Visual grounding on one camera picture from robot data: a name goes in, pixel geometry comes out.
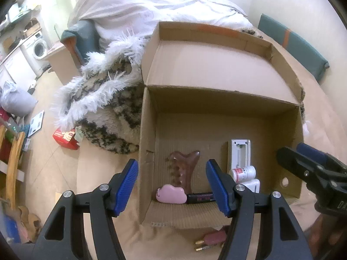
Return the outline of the person's right hand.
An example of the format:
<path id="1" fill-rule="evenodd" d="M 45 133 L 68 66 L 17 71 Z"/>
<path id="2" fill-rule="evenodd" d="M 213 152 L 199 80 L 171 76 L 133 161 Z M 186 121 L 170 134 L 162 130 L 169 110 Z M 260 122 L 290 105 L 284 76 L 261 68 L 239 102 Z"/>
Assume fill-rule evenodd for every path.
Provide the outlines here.
<path id="1" fill-rule="evenodd" d="M 304 232 L 313 259 L 346 259 L 346 218 L 320 214 Z"/>

